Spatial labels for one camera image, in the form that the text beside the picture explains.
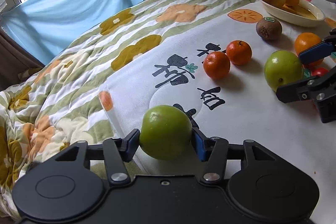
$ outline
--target blue curtain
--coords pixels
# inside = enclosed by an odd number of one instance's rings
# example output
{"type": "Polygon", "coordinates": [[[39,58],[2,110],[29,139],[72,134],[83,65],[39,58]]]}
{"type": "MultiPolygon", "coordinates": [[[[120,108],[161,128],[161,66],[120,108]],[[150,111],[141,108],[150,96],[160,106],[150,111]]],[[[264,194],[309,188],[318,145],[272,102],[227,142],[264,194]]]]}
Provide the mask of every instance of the blue curtain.
{"type": "Polygon", "coordinates": [[[48,64],[82,32],[142,0],[26,0],[1,15],[8,35],[48,64]]]}

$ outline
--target kiwi fruit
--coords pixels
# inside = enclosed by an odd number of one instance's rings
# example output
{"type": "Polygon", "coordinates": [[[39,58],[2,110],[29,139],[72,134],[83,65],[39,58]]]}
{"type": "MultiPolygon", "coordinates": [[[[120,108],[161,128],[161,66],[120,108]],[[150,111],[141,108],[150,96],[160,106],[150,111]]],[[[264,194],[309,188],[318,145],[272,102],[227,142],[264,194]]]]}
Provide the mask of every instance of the kiwi fruit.
{"type": "Polygon", "coordinates": [[[260,19],[256,26],[258,35],[266,41],[278,40],[282,34],[281,23],[273,17],[260,19]]]}

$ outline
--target bedsheet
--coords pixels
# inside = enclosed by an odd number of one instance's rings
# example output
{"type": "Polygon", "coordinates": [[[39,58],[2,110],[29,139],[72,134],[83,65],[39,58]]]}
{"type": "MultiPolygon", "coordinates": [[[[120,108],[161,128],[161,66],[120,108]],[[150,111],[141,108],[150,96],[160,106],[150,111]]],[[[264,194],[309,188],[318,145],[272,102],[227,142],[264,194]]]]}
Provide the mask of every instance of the bedsheet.
{"type": "Polygon", "coordinates": [[[96,144],[114,136],[99,100],[109,76],[150,56],[168,37],[250,2],[145,0],[92,27],[42,71],[0,92],[1,216],[19,217],[11,191],[32,161],[45,161],[77,140],[96,144]]]}
{"type": "MultiPolygon", "coordinates": [[[[115,134],[121,137],[133,128],[141,130],[149,108],[170,105],[186,113],[193,127],[207,137],[219,136],[234,144],[255,140],[316,181],[320,198],[311,219],[316,224],[335,224],[336,121],[321,123],[310,100],[280,102],[263,72],[271,53],[294,52],[294,41],[300,33],[309,31],[326,37],[331,27],[326,22],[316,28],[303,28],[281,21],[280,39],[265,42],[257,34],[256,24],[268,16],[257,1],[168,38],[150,56],[140,56],[101,86],[113,102],[104,104],[106,113],[115,134]],[[251,46],[251,61],[241,66],[231,64],[226,77],[212,80],[204,72],[204,58],[212,51],[223,51],[234,40],[251,46]]],[[[326,57],[321,66],[330,69],[335,62],[326,57]]],[[[204,169],[191,145],[174,160],[156,160],[141,148],[133,159],[152,175],[202,174],[204,169]]],[[[228,160],[225,177],[240,169],[239,160],[228,160]]]]}

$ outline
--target brown curtain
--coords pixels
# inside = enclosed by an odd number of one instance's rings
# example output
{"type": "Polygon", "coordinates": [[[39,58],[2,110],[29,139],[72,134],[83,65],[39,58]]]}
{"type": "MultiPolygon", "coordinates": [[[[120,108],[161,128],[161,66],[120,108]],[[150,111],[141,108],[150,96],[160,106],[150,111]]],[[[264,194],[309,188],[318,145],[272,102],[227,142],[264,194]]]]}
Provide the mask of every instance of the brown curtain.
{"type": "Polygon", "coordinates": [[[0,91],[19,84],[18,74],[44,65],[0,28],[0,91]]]}

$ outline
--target metal bolt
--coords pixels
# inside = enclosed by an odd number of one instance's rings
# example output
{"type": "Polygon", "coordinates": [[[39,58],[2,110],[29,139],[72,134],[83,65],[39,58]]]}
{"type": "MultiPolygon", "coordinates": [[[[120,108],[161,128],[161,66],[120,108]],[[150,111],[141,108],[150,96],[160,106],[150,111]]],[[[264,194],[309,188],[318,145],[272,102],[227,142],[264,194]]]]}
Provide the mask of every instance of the metal bolt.
{"type": "Polygon", "coordinates": [[[168,180],[163,180],[163,181],[161,181],[161,185],[169,185],[170,184],[170,182],[168,181],[168,180]]]}
{"type": "Polygon", "coordinates": [[[124,181],[127,178],[128,178],[128,175],[126,175],[125,173],[114,173],[111,176],[111,180],[113,181],[124,181]]]}
{"type": "Polygon", "coordinates": [[[206,181],[216,181],[219,180],[221,177],[217,173],[206,173],[204,174],[203,178],[206,181]]]}
{"type": "Polygon", "coordinates": [[[325,94],[324,93],[320,93],[316,96],[316,100],[320,101],[324,98],[325,94]]]}

